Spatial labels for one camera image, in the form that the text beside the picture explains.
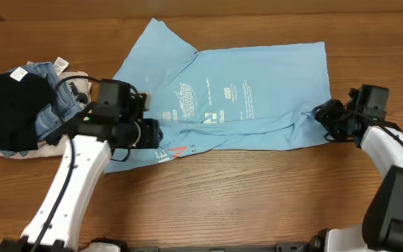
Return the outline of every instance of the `denim jeans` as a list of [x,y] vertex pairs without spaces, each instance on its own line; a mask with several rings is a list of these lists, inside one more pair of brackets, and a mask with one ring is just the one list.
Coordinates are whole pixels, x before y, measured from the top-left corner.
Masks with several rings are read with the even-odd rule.
[[[50,84],[51,88],[55,90],[59,82],[59,78],[55,73],[54,66],[51,62],[41,62],[27,64],[21,66],[22,69],[28,73],[36,74],[37,76],[45,78]],[[17,68],[11,69],[8,72],[13,72]],[[82,111],[82,106],[76,101],[73,93],[68,89],[68,85],[64,83],[57,91],[57,105],[49,104],[44,107],[37,115],[35,120],[35,130],[38,136],[38,141],[44,140],[51,132],[56,130],[61,122],[60,116],[64,117],[64,121],[71,119],[78,112]],[[5,157],[10,157],[16,153],[13,151],[1,150]],[[22,156],[27,154],[27,151],[20,153]]]

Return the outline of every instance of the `white label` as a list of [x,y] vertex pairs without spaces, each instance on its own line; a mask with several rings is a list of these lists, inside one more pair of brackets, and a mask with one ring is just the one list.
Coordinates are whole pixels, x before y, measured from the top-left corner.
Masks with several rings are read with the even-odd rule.
[[27,71],[22,69],[21,67],[18,67],[14,72],[10,75],[10,77],[14,78],[17,81],[20,81],[25,75],[27,74]]
[[67,67],[69,63],[62,59],[61,57],[57,57],[57,59],[54,62],[54,69],[57,75],[59,76]]

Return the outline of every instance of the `blue shirt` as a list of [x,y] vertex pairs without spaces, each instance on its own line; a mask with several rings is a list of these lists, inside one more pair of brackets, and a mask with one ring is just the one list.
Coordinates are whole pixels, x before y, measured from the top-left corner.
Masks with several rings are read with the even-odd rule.
[[[323,42],[197,51],[150,21],[115,79],[148,92],[158,150],[132,150],[106,172],[211,149],[288,150],[325,143],[312,108],[330,99]],[[116,150],[121,160],[126,150]]]

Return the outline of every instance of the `clothing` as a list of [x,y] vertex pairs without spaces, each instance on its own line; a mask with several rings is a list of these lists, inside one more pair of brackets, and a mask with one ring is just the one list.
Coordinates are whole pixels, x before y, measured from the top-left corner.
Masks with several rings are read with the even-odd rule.
[[[330,99],[324,43],[197,51],[151,20],[114,79],[151,96],[158,150],[132,150],[106,172],[209,150],[288,150],[325,143],[312,109]],[[116,150],[121,160],[126,150]]]
[[10,73],[0,74],[0,149],[37,149],[36,115],[55,99],[44,78],[27,73],[17,81]]
[[[62,80],[66,77],[69,76],[88,76],[88,73],[85,73],[84,71],[67,71],[63,72],[59,75],[59,79]],[[91,102],[91,96],[90,96],[90,90],[91,90],[91,82],[89,82],[87,79],[74,79],[74,80],[69,80],[68,86],[74,84],[77,88],[78,92],[83,93],[87,97],[87,102],[83,102],[84,104],[88,104]]]
[[66,141],[68,140],[67,136],[63,136],[59,143],[54,145],[46,144],[45,141],[38,143],[38,150],[30,150],[30,151],[22,151],[19,153],[15,153],[10,157],[13,159],[27,159],[27,158],[43,158],[43,157],[52,157],[52,156],[60,156],[63,155],[64,150],[66,148]]
[[[63,78],[69,76],[88,76],[88,74],[85,73],[84,71],[76,71],[76,72],[67,71],[61,73],[59,75],[59,79],[62,80]],[[69,87],[71,84],[75,85],[75,87],[77,88],[76,93],[72,92],[72,95],[75,98],[78,93],[83,93],[84,95],[87,96],[87,102],[85,104],[80,104],[80,106],[85,106],[88,102],[91,101],[90,96],[91,82],[89,82],[86,79],[75,79],[70,80],[67,83],[69,90],[71,90],[71,88]],[[46,141],[41,141],[38,143],[38,150],[22,151],[19,153],[13,151],[0,150],[0,156],[13,159],[27,159],[27,158],[41,158],[41,157],[63,155],[67,139],[68,139],[67,136],[58,136],[57,140],[54,142],[54,145],[47,144]]]
[[[20,67],[31,74],[45,78],[49,82],[50,87],[55,90],[59,78],[51,62],[33,63]],[[63,84],[57,92],[57,105],[47,106],[37,115],[35,128],[38,134],[38,141],[42,141],[49,133],[61,125],[59,120],[60,115],[64,116],[66,122],[82,110],[83,107],[76,101],[67,85]]]

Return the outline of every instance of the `black cable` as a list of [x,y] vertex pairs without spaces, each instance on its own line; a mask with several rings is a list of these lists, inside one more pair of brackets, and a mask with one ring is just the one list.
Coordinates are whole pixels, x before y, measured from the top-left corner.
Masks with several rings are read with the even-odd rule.
[[328,139],[327,137],[330,136],[329,132],[325,134],[325,140],[330,143],[350,143],[354,142],[354,139],[344,139],[344,140],[336,140],[336,139]]
[[129,159],[129,157],[130,157],[130,150],[131,149],[129,149],[129,148],[127,149],[127,154],[122,160],[116,160],[116,159],[113,159],[113,158],[111,158],[111,160],[116,161],[116,162],[125,162],[125,161],[127,161]]
[[136,87],[134,87],[133,85],[130,85],[130,88],[133,89],[133,91],[134,91],[137,95],[139,95],[138,90],[136,89]]
[[[76,78],[84,78],[84,79],[88,79],[91,81],[95,81],[97,83],[100,83],[101,81],[93,78],[93,77],[89,77],[89,76],[69,76],[66,78],[63,78],[60,82],[58,82],[57,86],[55,86],[55,92],[58,92],[58,89],[60,88],[60,86],[65,83],[67,80],[71,80],[71,79],[76,79]],[[84,109],[83,111],[88,112],[93,106],[94,106],[95,102],[90,102]],[[59,116],[59,120],[62,123],[62,125],[64,125],[64,116],[61,115]],[[69,139],[69,145],[71,146],[71,161],[69,163],[69,170],[68,170],[68,174],[66,175],[66,178],[63,182],[63,186],[62,189],[59,192],[59,195],[57,196],[57,199],[55,200],[54,205],[52,206],[50,213],[48,215],[48,217],[46,218],[46,221],[43,224],[43,227],[41,228],[40,233],[38,234],[38,237],[36,238],[34,245],[31,248],[30,252],[34,252],[38,246],[40,245],[41,240],[43,239],[46,231],[48,231],[48,228],[50,226],[50,222],[52,221],[52,219],[54,218],[55,212],[57,211],[60,202],[62,201],[62,198],[64,196],[64,193],[66,192],[66,189],[68,188],[68,184],[69,181],[71,180],[71,175],[73,173],[74,170],[74,162],[76,161],[76,149],[74,147],[74,143],[73,143],[73,139],[69,136],[69,134],[66,133],[66,135],[68,136]]]
[[361,118],[366,119],[370,125],[375,125],[375,126],[380,127],[384,132],[386,132],[386,134],[388,134],[390,137],[392,137],[394,140],[396,140],[396,142],[398,142],[403,147],[403,140],[401,140],[397,135],[392,133],[389,129],[387,129],[385,126],[383,126],[377,120],[369,117],[368,115],[365,115],[365,114],[362,114],[362,113],[359,113],[356,111],[348,111],[348,112],[351,112],[354,115],[357,115],[357,116],[360,116]]
[[320,109],[324,108],[324,104],[318,105],[315,108],[312,109],[312,112],[316,113],[317,111],[319,111]]

